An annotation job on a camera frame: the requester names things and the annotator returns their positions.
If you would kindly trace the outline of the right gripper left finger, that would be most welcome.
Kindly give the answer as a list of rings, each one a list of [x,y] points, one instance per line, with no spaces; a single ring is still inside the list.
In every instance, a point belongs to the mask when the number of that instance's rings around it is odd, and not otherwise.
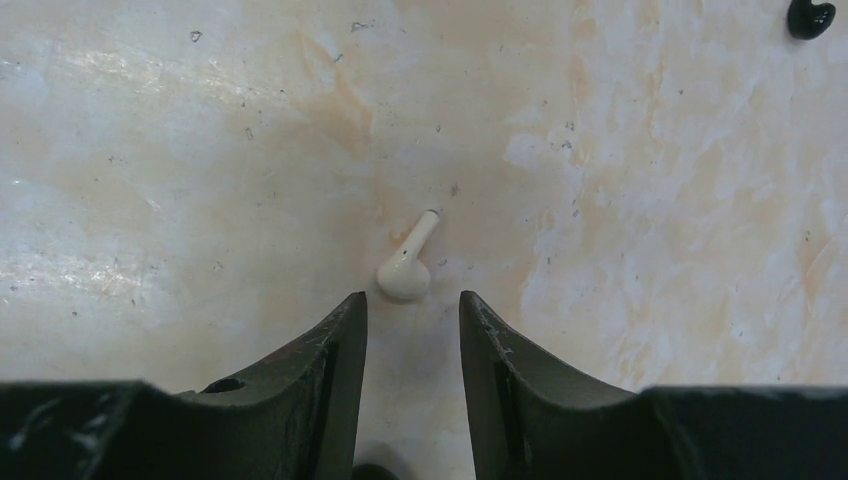
[[[367,298],[205,389],[135,381],[5,382],[5,479],[347,479]]]

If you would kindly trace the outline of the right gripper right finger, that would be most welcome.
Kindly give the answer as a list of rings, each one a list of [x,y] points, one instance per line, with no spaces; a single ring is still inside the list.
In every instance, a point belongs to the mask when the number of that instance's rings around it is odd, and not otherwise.
[[[461,365],[480,479],[843,479],[847,392],[609,385],[459,299]]]

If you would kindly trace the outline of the white earbud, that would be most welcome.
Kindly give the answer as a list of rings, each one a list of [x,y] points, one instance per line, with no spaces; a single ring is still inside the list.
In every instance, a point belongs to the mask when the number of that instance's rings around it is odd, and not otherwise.
[[[384,294],[396,300],[412,301],[428,292],[431,275],[419,260],[419,254],[439,220],[435,210],[426,210],[398,249],[378,267],[377,285]]]

